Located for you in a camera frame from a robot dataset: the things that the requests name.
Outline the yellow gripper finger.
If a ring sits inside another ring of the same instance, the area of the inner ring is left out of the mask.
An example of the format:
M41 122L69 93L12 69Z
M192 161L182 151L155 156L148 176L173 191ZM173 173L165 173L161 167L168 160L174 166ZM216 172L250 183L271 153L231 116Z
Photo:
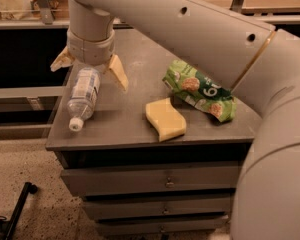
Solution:
M50 65L52 72L56 72L60 68L66 68L73 65L75 58L71 55L68 47L65 47Z
M129 81L118 55L114 54L111 56L104 74L108 76L121 91L126 92L128 90Z

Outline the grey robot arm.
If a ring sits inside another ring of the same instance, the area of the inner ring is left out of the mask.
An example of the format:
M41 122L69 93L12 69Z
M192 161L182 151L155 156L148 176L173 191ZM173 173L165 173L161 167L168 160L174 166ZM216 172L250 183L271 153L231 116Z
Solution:
M300 38L202 0L69 0L113 15L203 71L262 118L237 184L231 240L300 240Z

